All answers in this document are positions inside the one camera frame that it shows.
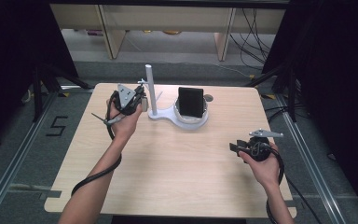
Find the hand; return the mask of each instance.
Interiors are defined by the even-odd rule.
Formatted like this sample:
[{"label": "hand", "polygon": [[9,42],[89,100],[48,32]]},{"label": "hand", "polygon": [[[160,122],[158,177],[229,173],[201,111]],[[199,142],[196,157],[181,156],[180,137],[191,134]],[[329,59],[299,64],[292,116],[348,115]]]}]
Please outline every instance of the hand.
[{"label": "hand", "polygon": [[[109,99],[106,100],[106,105],[109,106]],[[112,131],[115,134],[115,137],[124,137],[126,139],[130,139],[132,134],[135,132],[136,123],[138,122],[138,118],[141,114],[141,105],[137,105],[136,110],[133,114],[124,116],[121,115],[118,110],[116,110],[115,104],[112,103],[110,106],[110,119],[115,116],[122,117],[119,122],[116,122],[112,125]]]},{"label": "hand", "polygon": [[[271,147],[278,151],[278,147],[269,143]],[[279,163],[272,153],[264,161],[255,161],[247,153],[240,151],[241,158],[246,161],[255,176],[255,179],[264,187],[279,187],[278,174],[279,174]]]}]

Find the white vertical post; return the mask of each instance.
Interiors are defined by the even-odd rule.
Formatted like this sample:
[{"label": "white vertical post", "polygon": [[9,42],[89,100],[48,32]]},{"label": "white vertical post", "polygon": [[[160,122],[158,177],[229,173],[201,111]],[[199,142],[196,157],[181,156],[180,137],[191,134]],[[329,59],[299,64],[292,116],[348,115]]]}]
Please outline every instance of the white vertical post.
[{"label": "white vertical post", "polygon": [[145,67],[146,67],[147,84],[149,86],[149,92],[150,92],[152,112],[153,112],[153,115],[157,115],[156,94],[154,91],[152,65],[147,64]]}]

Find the white stand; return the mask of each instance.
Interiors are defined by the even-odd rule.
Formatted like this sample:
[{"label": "white stand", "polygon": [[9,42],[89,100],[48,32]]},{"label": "white stand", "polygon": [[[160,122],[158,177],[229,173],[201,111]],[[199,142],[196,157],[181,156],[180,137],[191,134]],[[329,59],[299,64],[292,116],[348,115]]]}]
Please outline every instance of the white stand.
[{"label": "white stand", "polygon": [[147,84],[149,87],[150,101],[152,107],[152,110],[148,112],[149,118],[151,118],[152,120],[167,119],[170,120],[176,126],[186,130],[196,130],[199,127],[201,127],[203,124],[205,124],[206,120],[208,119],[207,106],[205,106],[206,108],[205,112],[202,118],[200,119],[181,117],[176,109],[175,102],[167,109],[157,109],[152,66],[150,64],[147,64],[145,67],[146,67]]}]

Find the person's right arm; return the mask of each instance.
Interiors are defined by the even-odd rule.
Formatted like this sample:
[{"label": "person's right arm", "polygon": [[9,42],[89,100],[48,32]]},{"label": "person's right arm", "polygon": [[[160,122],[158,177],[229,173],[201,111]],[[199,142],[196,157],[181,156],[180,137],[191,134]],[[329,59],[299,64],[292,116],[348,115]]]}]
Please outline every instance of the person's right arm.
[{"label": "person's right arm", "polygon": [[[278,147],[270,143],[271,147],[278,150]],[[241,158],[246,161],[252,169],[255,179],[263,186],[268,197],[269,209],[278,223],[295,223],[289,213],[279,188],[279,163],[271,153],[264,161],[255,161],[245,152],[240,151]]]}]

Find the table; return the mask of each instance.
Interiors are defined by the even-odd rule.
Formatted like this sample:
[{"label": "table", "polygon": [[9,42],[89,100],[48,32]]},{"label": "table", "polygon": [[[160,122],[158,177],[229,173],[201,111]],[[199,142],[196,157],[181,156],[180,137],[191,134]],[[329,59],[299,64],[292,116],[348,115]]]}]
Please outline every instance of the table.
[{"label": "table", "polygon": [[[134,84],[124,84],[135,88]],[[179,86],[156,85],[158,108],[173,104]],[[267,217],[267,196],[249,166],[229,150],[248,132],[269,125],[256,89],[197,86],[210,94],[207,122],[195,131],[180,129],[168,120],[152,120],[143,113],[135,134],[115,170],[102,213],[168,217]],[[105,100],[117,84],[95,87],[75,136],[51,190],[60,198],[48,198],[45,209],[61,212],[73,186],[89,173],[110,143],[103,116]],[[292,196],[286,179],[283,198]],[[294,217],[296,208],[289,207]]]}]

